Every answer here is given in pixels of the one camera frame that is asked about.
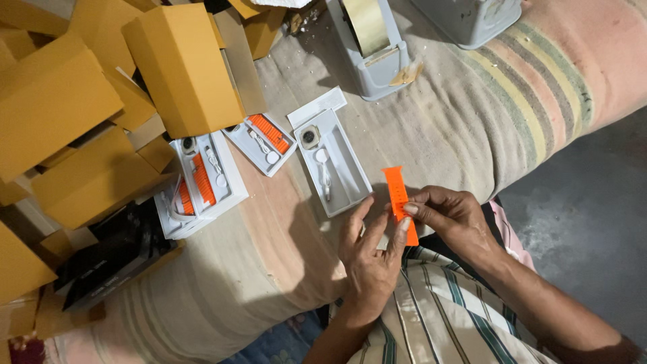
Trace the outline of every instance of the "person's left hand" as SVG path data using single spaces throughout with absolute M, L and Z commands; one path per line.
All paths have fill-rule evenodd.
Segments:
M 380 238 L 393 213 L 389 206 L 360 236 L 363 220 L 374 201 L 373 195 L 362 201 L 346 220 L 340 236 L 339 257 L 344 263 L 349 282 L 344 306 L 353 307 L 357 325 L 376 320 L 393 293 L 406 245 L 407 228 L 411 223 L 411 218 L 402 219 L 387 249 L 378 250 Z

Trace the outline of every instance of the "hand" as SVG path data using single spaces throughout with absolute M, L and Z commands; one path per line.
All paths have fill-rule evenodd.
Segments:
M 350 285 L 344 306 L 354 308 L 354 324 L 358 326 L 375 321 L 393 293 L 406 245 L 406 231 L 411 223 L 411 218 L 402 219 L 387 249 L 378 250 L 380 238 L 393 214 L 390 208 L 385 210 L 360 236 L 363 219 L 374 201 L 372 195 L 362 201 L 346 220 L 340 237 L 339 257 Z
M 471 266 L 478 268 L 507 256 L 494 239 L 481 205 L 471 193 L 427 186 L 409 201 L 404 204 L 404 210 L 435 230 Z

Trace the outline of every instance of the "person's right hand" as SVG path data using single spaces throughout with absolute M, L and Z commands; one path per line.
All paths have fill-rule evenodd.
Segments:
M 404 210 L 435 230 L 447 246 L 471 266 L 499 259 L 505 251 L 485 222 L 481 205 L 467 191 L 424 187 L 409 198 Z

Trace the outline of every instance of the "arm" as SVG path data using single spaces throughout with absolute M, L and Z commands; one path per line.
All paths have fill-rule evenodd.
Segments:
M 373 201 L 373 196 L 364 199 L 342 229 L 339 257 L 346 269 L 349 291 L 337 315 L 308 351 L 304 364 L 347 363 L 362 348 L 395 289 L 411 218 L 400 221 L 385 251 L 377 250 L 391 212 L 390 208 L 385 210 L 360 236 L 362 220 Z
M 565 363 L 631 363 L 640 350 L 616 329 L 509 256 L 469 192 L 427 186 L 404 208 L 470 264 Z

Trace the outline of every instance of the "fingernail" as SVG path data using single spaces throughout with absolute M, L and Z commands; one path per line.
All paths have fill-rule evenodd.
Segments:
M 409 224 L 411 223 L 411 218 L 409 216 L 405 217 L 402 219 L 400 222 L 400 225 L 398 225 L 398 229 L 400 230 L 407 230 L 409 229 Z
M 410 203 L 410 202 L 405 203 L 405 204 L 404 204 L 404 206 L 403 206 L 402 208 L 403 208 L 406 212 L 409 212 L 409 213 L 410 213 L 410 214 L 412 214 L 412 215 L 415 215 L 415 214 L 417 214 L 417 213 L 418 213 L 418 206 L 416 206 L 416 205 L 414 205 L 414 204 L 412 204 L 412 203 Z

